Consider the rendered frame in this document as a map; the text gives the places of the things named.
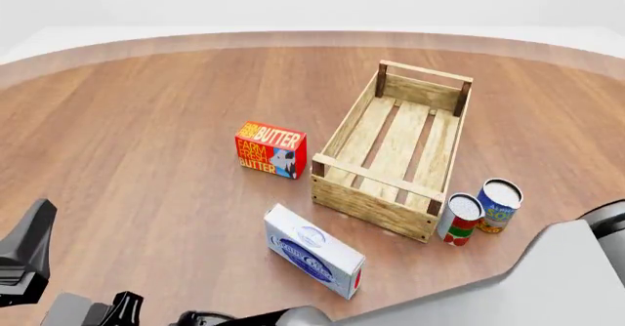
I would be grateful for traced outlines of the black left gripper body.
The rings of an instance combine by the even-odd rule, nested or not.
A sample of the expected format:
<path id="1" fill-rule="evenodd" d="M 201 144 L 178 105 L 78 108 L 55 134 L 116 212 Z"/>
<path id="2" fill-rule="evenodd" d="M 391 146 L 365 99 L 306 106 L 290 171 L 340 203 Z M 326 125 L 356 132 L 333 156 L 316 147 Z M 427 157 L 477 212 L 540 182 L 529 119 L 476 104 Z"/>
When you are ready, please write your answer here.
<path id="1" fill-rule="evenodd" d="M 37 305 L 49 278 L 47 267 L 0 257 L 0 307 Z"/>

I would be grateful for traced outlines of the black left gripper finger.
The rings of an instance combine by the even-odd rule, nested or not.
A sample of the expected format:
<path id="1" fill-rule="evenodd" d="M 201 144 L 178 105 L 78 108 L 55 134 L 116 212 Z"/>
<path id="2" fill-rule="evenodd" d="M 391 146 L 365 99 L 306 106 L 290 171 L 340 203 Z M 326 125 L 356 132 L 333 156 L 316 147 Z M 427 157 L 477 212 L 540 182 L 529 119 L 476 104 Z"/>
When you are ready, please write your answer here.
<path id="1" fill-rule="evenodd" d="M 49 249 L 57 208 L 37 199 L 21 220 L 0 240 L 0 266 L 49 268 Z"/>
<path id="2" fill-rule="evenodd" d="M 108 314 L 108 326 L 140 326 L 143 301 L 142 296 L 129 291 L 118 293 Z"/>

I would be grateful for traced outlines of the wooden slat tray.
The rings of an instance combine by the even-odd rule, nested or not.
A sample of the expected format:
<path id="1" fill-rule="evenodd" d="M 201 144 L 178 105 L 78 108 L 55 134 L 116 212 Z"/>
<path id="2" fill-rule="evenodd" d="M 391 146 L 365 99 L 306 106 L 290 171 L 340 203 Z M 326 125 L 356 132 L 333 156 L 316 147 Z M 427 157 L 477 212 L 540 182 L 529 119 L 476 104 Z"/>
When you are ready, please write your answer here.
<path id="1" fill-rule="evenodd" d="M 380 61 L 312 158 L 313 202 L 428 242 L 448 198 L 473 82 Z"/>

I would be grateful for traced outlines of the small grey flat plate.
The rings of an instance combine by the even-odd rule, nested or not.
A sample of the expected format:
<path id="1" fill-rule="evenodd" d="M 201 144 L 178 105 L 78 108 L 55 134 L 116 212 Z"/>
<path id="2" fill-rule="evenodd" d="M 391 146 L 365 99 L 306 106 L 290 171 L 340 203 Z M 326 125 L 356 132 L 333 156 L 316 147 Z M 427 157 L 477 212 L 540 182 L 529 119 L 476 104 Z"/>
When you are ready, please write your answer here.
<path id="1" fill-rule="evenodd" d="M 92 302 L 72 293 L 59 294 L 40 326 L 99 326 L 112 305 Z"/>

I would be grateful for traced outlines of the white blue cream cheese box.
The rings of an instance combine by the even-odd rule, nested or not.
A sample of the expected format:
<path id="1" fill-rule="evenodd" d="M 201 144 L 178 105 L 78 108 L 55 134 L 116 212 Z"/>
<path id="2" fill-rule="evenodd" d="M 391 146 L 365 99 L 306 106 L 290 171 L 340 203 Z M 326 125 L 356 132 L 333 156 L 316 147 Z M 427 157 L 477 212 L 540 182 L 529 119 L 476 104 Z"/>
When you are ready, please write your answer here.
<path id="1" fill-rule="evenodd" d="M 358 290 L 365 256 L 281 204 L 264 216 L 267 245 L 344 299 Z"/>

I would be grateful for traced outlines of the red butter box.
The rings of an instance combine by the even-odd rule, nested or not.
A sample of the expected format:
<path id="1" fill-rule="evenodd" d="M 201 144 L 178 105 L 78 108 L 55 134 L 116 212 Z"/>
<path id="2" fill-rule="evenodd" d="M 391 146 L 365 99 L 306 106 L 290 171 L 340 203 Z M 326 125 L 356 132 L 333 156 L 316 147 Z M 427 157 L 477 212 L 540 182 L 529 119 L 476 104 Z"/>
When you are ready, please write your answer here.
<path id="1" fill-rule="evenodd" d="M 235 135 L 242 167 L 299 179 L 307 164 L 307 134 L 247 121 Z"/>

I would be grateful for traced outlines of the red white tomato tin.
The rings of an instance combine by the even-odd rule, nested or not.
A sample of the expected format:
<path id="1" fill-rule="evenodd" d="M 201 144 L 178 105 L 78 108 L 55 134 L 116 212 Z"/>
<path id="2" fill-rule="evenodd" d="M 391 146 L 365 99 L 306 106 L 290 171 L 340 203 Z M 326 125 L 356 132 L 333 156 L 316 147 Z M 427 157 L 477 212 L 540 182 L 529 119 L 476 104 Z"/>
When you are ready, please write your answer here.
<path id="1" fill-rule="evenodd" d="M 468 193 L 454 193 L 445 202 L 437 234 L 451 246 L 464 246 L 485 215 L 480 202 Z"/>

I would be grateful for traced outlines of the blue yellow soup tin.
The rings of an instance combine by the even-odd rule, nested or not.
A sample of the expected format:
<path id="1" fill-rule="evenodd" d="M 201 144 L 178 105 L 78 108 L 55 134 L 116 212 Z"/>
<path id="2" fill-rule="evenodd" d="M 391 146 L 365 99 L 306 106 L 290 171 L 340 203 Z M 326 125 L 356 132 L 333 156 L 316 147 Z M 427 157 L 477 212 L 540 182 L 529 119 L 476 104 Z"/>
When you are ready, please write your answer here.
<path id="1" fill-rule="evenodd" d="M 488 179 L 482 185 L 477 200 L 484 210 L 478 228 L 487 233 L 503 231 L 514 213 L 521 207 L 523 194 L 512 182 Z"/>

